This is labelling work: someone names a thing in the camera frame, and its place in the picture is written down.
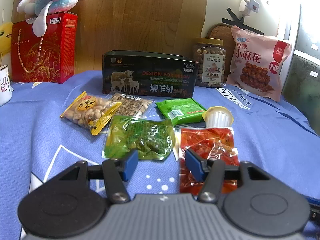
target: green vacuum-sealed pack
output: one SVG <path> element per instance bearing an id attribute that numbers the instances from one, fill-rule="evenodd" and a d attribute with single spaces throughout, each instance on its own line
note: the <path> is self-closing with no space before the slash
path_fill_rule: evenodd
<path id="1" fill-rule="evenodd" d="M 192 98 L 172 99 L 156 103 L 161 113 L 172 125 L 200 122 L 206 109 Z"/>
<path id="2" fill-rule="evenodd" d="M 170 120 L 160 122 L 116 115 L 111 120 L 104 148 L 106 158 L 120 159 L 137 149 L 140 160 L 165 160 L 175 144 Z"/>

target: sheep picture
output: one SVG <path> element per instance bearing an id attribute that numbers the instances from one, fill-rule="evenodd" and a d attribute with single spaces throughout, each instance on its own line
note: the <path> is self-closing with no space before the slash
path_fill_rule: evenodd
<path id="1" fill-rule="evenodd" d="M 126 70 L 124 72 L 118 71 L 118 72 L 113 72 L 111 74 L 111 83 L 113 81 L 120 81 L 120 78 L 132 78 L 132 73 L 134 71 L 131 70 Z"/>
<path id="2" fill-rule="evenodd" d="M 120 81 L 113 81 L 111 83 L 111 91 L 114 91 L 116 87 L 119 88 L 119 91 L 121 92 L 123 86 L 124 86 L 125 78 L 120 78 Z"/>
<path id="3" fill-rule="evenodd" d="M 123 85 L 124 92 L 126 92 L 126 93 L 128 91 L 128 86 L 129 86 L 129 78 L 126 78 L 125 81 L 124 81 L 124 85 Z"/>
<path id="4" fill-rule="evenodd" d="M 131 93 L 131 89 L 132 89 L 132 93 L 134 93 L 134 89 L 136 89 L 136 92 L 138 92 L 138 90 L 139 90 L 139 82 L 138 81 L 133 81 L 132 78 L 129 78 L 129 85 L 130 85 L 129 94 Z"/>

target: red gift box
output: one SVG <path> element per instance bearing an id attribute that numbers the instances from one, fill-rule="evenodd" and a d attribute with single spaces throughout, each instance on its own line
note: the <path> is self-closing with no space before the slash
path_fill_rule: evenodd
<path id="1" fill-rule="evenodd" d="M 78 16 L 68 12 L 48 15 L 42 37 L 32 24 L 12 27 L 11 65 L 14 82 L 63 83 L 74 75 L 75 39 Z"/>

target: thumbs up drawing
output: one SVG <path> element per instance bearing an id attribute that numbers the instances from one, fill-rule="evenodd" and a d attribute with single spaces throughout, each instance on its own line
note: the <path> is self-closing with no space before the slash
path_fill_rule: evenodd
<path id="1" fill-rule="evenodd" d="M 1 91 L 4 92 L 8 88 L 7 82 L 6 82 L 6 77 L 3 77 L 3 82 L 1 83 Z"/>

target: white mug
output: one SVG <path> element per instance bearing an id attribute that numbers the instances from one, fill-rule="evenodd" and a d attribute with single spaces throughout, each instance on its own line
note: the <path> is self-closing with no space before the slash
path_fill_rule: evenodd
<path id="1" fill-rule="evenodd" d="M 8 65 L 0 67 L 0 106 L 3 106 L 12 97 Z"/>

